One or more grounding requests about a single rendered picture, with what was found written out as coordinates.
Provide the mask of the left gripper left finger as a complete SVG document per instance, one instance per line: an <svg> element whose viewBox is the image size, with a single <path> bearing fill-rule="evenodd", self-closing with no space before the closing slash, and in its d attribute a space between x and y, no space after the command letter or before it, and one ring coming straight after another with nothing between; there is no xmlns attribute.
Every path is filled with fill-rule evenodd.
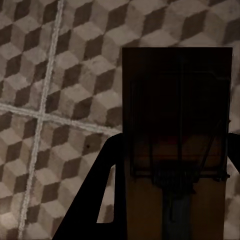
<svg viewBox="0 0 240 240"><path fill-rule="evenodd" d="M113 222L97 223L114 164ZM128 240L123 133L105 142L52 240Z"/></svg>

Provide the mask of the mousetrap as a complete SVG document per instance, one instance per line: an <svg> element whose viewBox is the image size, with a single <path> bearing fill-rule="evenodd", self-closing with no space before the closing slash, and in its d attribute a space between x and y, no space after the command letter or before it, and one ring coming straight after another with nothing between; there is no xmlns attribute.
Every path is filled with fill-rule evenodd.
<svg viewBox="0 0 240 240"><path fill-rule="evenodd" d="M224 240L233 47L123 47L127 240Z"/></svg>

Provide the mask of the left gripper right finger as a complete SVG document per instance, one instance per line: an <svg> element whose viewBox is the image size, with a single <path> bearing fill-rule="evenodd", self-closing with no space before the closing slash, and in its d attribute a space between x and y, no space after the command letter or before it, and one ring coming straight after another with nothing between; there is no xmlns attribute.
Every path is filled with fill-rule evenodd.
<svg viewBox="0 0 240 240"><path fill-rule="evenodd" d="M240 135L237 133L228 134L227 155L240 173Z"/></svg>

